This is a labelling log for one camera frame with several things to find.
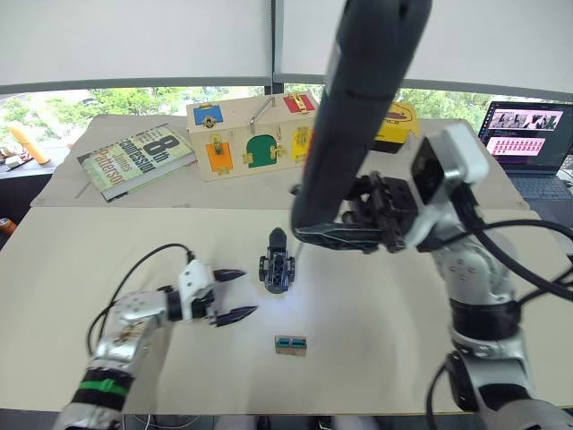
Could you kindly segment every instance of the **book cover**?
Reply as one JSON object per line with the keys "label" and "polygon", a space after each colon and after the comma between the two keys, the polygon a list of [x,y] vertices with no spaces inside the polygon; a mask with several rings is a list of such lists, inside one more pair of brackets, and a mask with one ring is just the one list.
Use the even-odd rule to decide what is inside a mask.
{"label": "book cover", "polygon": [[158,177],[153,174],[158,168],[165,175],[166,168],[162,167],[190,153],[191,144],[163,124],[82,155],[78,161],[91,182],[104,193],[145,174],[151,181]]}

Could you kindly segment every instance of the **laptop screen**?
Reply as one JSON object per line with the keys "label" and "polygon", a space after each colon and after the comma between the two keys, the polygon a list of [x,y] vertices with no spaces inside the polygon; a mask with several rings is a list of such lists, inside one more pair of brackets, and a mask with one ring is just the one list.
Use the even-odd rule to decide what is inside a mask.
{"label": "laptop screen", "polygon": [[573,144],[573,105],[493,101],[478,136],[506,171],[554,174]]}

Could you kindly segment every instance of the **yellow panel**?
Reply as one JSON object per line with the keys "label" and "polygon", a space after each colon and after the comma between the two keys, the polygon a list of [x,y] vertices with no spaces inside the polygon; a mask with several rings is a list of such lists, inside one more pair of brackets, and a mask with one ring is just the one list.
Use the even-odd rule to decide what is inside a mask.
{"label": "yellow panel", "polygon": [[303,162],[310,147],[312,130],[308,127],[298,127],[293,133],[293,160]]}

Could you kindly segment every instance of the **tree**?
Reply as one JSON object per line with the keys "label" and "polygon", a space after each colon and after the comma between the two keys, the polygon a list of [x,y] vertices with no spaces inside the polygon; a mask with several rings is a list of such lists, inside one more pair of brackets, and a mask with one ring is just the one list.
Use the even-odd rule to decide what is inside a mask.
{"label": "tree", "polygon": [[[39,141],[45,141],[48,139],[54,139],[58,137],[54,130],[52,130],[44,120],[38,115],[36,109],[30,105],[30,96],[24,98],[13,98],[7,100],[2,105],[2,110],[4,111],[3,120],[5,123],[11,121],[19,121],[29,128],[37,131],[37,139]],[[8,140],[8,128],[6,126],[2,127],[0,131],[0,138],[2,140]]]}
{"label": "tree", "polygon": [[47,107],[60,123],[73,129],[85,127],[94,116],[103,114],[173,114],[184,90],[182,87],[96,89],[89,90],[90,97],[83,101],[48,99]]}
{"label": "tree", "polygon": [[414,89],[401,89],[396,96],[397,102],[412,103],[419,118],[461,118],[476,132],[492,99],[491,94]]}
{"label": "tree", "polygon": [[310,91],[316,101],[320,102],[322,99],[322,92],[324,91],[324,85],[312,84],[312,83],[286,83],[285,92],[303,92]]}

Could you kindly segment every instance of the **white tabletop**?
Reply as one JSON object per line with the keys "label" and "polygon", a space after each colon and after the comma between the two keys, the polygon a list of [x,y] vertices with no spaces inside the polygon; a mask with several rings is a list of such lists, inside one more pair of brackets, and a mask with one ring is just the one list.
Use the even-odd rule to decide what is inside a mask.
{"label": "white tabletop", "polygon": [[[436,133],[448,124],[461,120],[422,119],[422,133]],[[46,188],[32,206],[101,206],[101,207],[196,207],[289,209],[289,190],[301,179],[301,168],[290,168],[258,175],[203,182],[199,166],[181,168],[171,175],[106,203],[77,161],[77,157],[97,150],[125,136],[153,126],[170,123],[180,133],[187,133],[184,116],[119,116],[103,115],[93,119],[86,133],[75,143],[70,155],[59,166]],[[500,165],[476,139],[476,144],[490,161],[490,174],[476,196],[487,209],[529,209],[510,183]],[[420,139],[412,139],[398,154],[371,152],[361,172],[379,170],[383,176],[409,176],[409,167]]]}
{"label": "white tabletop", "polygon": [[[534,217],[486,211],[486,218]],[[225,306],[259,305],[221,328],[178,323],[157,400],[145,380],[160,347],[133,386],[127,412],[161,414],[421,413],[428,383],[452,350],[443,282],[429,255],[335,252],[305,245],[294,287],[271,295],[258,281],[268,234],[288,229],[287,211],[33,208],[0,253],[0,408],[59,410],[87,364],[85,332],[128,269],[168,242],[190,246],[214,268],[248,275],[228,288]],[[508,228],[520,261],[546,277],[568,260],[539,228]],[[175,283],[179,250],[158,254],[125,291]],[[520,294],[531,290],[516,279]],[[535,386],[543,399],[570,405],[573,313],[544,297],[524,313]],[[274,336],[303,335],[306,357],[277,355]],[[447,383],[437,411],[458,411]]]}

